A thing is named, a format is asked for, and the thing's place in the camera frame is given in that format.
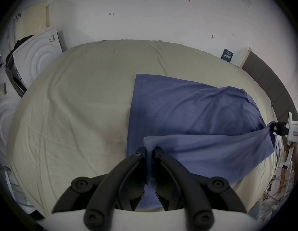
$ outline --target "beige bed sheet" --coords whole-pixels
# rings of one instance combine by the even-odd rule
[[[9,131],[7,159],[20,187],[44,216],[70,182],[108,173],[125,158],[136,74],[165,75],[243,88],[266,123],[270,99],[241,68],[209,53],[161,41],[114,40],[74,47],[31,85]],[[247,210],[273,176],[272,154],[234,184]]]

